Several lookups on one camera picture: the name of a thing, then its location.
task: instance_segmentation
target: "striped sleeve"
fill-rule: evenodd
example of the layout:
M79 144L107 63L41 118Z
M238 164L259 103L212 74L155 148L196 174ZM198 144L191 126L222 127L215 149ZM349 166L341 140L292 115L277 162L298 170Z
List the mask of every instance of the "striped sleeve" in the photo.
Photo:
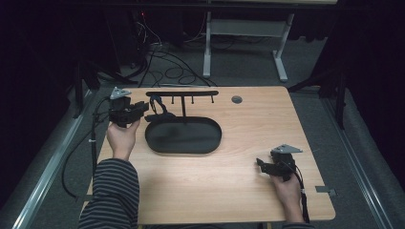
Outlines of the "striped sleeve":
M285 223L282 226L282 229L315 229L314 226L308 224L308 223Z
M93 199L81 213L80 229L136 228L138 225L139 182L133 165L121 159L98 163Z

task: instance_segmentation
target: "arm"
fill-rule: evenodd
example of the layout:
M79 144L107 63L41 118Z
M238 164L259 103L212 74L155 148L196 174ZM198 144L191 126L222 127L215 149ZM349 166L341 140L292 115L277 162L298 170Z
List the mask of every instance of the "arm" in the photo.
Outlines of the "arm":
M312 225L305 223L302 215L301 190L298 178L291 176L290 180L283 182L281 177L270 177L286 214L286 224L283 225L283 228L314 228Z
M128 129L109 126L107 139L113 158L98 163L93 199L83 210L79 228L136 228L138 224L138 174L128 161L135 145L139 121Z

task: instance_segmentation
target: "hand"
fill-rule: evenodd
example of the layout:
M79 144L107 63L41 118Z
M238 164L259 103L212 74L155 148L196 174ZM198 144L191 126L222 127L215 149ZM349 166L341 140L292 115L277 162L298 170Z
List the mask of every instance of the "hand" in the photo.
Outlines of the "hand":
M284 206L287 222L304 222L301 212L301 188L298 178L291 174L291 179L283 182L282 177L270 176L276 187L277 196Z
M118 127L116 123L107 129L107 140L113 150L113 158L128 160L136 141L136 132L140 120L131 124L128 128Z

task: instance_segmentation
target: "tabletop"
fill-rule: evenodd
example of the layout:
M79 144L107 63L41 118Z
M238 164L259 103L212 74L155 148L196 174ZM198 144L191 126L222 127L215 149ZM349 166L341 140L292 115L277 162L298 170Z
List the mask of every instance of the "tabletop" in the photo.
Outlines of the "tabletop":
M139 173L139 224L252 222L284 220L268 175L256 158L271 163L270 151L282 144L303 150L293 154L304 178L312 220L333 219L335 212L305 133L284 87L211 87L127 89L132 103L149 101L147 92L218 91L211 97L185 99L187 116L209 117L221 126L219 147L206 155L153 152L145 140L149 124L142 119L130 161ZM241 103L234 103L233 96ZM168 112L181 115L181 101L163 97ZM112 156L107 140L99 161Z

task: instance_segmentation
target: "black oval tray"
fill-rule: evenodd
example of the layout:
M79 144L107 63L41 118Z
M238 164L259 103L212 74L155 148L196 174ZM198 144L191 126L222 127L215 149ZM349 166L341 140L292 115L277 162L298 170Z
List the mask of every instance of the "black oval tray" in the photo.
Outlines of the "black oval tray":
M207 154L220 145L220 125L207 117L180 116L151 122L145 130L149 147L158 153Z

